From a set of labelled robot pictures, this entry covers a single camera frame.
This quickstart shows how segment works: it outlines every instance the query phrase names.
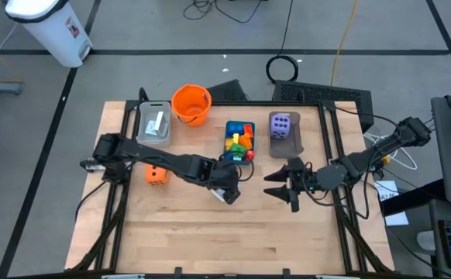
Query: gray floor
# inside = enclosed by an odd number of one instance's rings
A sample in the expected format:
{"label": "gray floor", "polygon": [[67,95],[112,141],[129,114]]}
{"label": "gray floor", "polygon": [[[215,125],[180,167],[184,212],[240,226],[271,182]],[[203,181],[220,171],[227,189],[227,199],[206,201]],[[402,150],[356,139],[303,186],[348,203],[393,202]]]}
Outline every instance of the gray floor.
{"label": "gray floor", "polygon": [[[189,1],[102,0],[91,39],[97,50],[275,49],[281,44],[287,1],[262,3],[251,22],[240,25],[217,11],[189,21],[182,10]],[[94,0],[72,0],[87,22]],[[221,8],[244,19],[255,0],[220,1]],[[435,0],[451,36],[451,0]],[[335,49],[352,8],[345,0],[294,0],[286,49]],[[0,2],[0,42],[12,22]],[[7,50],[43,49],[21,26]],[[447,50],[425,0],[360,0],[345,49]],[[74,228],[85,172],[79,160],[90,155],[102,105],[108,100],[135,98],[143,86],[152,99],[169,99],[184,83],[205,87],[238,78],[255,100],[268,100],[274,86],[264,67],[271,55],[94,55],[79,68],[53,142],[24,233],[9,275],[61,271]],[[6,55],[20,69],[26,87],[21,96],[0,95],[0,262],[7,247],[34,168],[50,127],[69,69],[47,55]],[[332,55],[293,55],[302,60],[298,80],[329,84]],[[291,69],[273,65],[273,75],[289,78]],[[0,64],[0,78],[13,78]],[[394,120],[409,115],[430,119],[429,99],[451,95],[451,55],[356,56],[339,59],[335,86],[372,92],[375,113]],[[389,133],[385,122],[371,130]],[[441,177],[435,139],[410,149],[417,171],[392,164],[390,169],[414,184]],[[398,187],[410,186],[398,181]],[[420,252],[414,235],[429,224],[426,208],[408,213],[411,225],[394,231]],[[396,268],[408,274],[430,274],[391,239]]]}

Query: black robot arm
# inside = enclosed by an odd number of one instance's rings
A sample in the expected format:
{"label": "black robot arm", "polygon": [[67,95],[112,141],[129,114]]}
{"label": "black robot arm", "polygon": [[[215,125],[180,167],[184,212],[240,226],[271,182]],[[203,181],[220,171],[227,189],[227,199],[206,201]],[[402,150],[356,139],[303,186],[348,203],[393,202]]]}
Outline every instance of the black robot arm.
{"label": "black robot arm", "polygon": [[228,160],[216,160],[199,155],[174,155],[133,142],[120,134],[105,134],[95,147],[93,159],[105,167],[103,180],[121,184],[127,179],[126,164],[143,162],[172,171],[186,182],[222,189],[223,198],[232,204],[241,193],[236,165]]}
{"label": "black robot arm", "polygon": [[367,172],[370,165],[380,161],[400,147],[423,146],[430,140],[431,131],[418,118],[408,117],[398,123],[392,135],[372,147],[335,159],[327,167],[312,171],[299,158],[287,161],[279,171],[267,175],[265,181],[286,182],[280,188],[265,189],[264,192],[291,203],[291,211],[299,210],[298,195],[302,191],[332,191],[340,185],[352,186]]}

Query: large dice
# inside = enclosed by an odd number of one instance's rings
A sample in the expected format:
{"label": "large dice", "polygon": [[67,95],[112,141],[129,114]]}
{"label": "large dice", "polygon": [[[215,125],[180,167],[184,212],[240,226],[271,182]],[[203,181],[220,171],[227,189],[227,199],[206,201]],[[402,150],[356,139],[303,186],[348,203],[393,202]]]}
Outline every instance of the large dice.
{"label": "large dice", "polygon": [[289,136],[291,120],[289,116],[276,114],[270,120],[270,136],[275,139],[285,139]]}

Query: wooden tabletop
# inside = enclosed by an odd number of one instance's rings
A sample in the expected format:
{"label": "wooden tabletop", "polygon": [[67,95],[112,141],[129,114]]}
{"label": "wooden tabletop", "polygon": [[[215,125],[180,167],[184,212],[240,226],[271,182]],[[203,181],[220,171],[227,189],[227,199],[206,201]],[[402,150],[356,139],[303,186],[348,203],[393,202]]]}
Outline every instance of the wooden tabletop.
{"label": "wooden tabletop", "polygon": [[[356,111],[352,102],[336,103]],[[106,102],[98,135],[120,131],[125,102]],[[314,171],[326,165],[317,108],[212,106],[207,122],[190,128],[175,116],[171,120],[171,142],[167,152],[195,153],[217,158],[223,149],[228,120],[256,123],[255,172],[240,184],[241,196],[233,205],[220,202],[205,188],[188,184],[171,175],[167,186],[149,186],[144,180],[144,164],[137,163],[129,189],[126,220],[122,233],[117,272],[173,273],[183,267],[186,274],[344,274],[336,215],[333,207],[322,207],[300,195],[300,211],[291,213],[285,202],[263,193],[264,188],[281,186],[266,182],[265,175],[278,171],[286,162],[268,152],[268,115],[271,111],[301,115],[300,157],[312,162]],[[364,150],[358,117],[337,112],[346,153]],[[336,154],[330,116],[327,113],[332,152]],[[244,167],[244,175],[250,167]],[[84,195],[101,182],[102,173],[88,174]],[[368,187],[370,217],[360,219],[364,239],[384,264],[394,269],[380,214],[377,193]],[[83,205],[77,218],[66,267],[77,264],[99,236],[108,187]],[[331,195],[324,202],[332,202]],[[353,190],[356,208],[364,212],[363,183]],[[354,242],[347,233],[357,270]],[[112,250],[107,243],[105,259]]]}

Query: orange bucket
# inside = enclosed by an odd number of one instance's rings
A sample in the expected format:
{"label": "orange bucket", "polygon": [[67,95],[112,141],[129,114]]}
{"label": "orange bucket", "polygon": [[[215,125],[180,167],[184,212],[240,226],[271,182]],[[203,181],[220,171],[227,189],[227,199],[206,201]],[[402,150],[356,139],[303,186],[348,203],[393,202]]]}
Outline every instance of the orange bucket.
{"label": "orange bucket", "polygon": [[170,104],[179,120],[196,127],[205,123],[212,106],[212,97],[202,86],[185,84],[174,93]]}

